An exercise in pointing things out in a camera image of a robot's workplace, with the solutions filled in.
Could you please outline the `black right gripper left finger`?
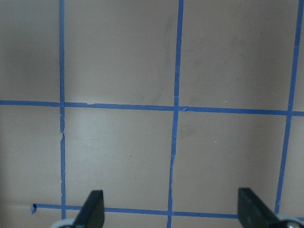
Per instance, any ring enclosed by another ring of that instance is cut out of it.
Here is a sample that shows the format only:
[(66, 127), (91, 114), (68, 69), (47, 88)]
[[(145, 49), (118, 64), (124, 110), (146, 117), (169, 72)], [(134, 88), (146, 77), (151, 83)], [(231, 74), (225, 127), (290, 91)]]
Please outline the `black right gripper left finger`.
[(73, 228), (102, 228), (105, 222), (104, 195), (102, 190), (93, 190), (87, 197)]

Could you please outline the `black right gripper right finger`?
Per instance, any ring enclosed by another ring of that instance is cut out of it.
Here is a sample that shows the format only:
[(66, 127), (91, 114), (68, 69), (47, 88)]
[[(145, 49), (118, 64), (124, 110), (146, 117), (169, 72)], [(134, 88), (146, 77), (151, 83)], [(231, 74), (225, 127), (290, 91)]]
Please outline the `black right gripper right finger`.
[(237, 200), (237, 216), (244, 228), (302, 228), (304, 226), (297, 218), (276, 215), (250, 188), (239, 188)]

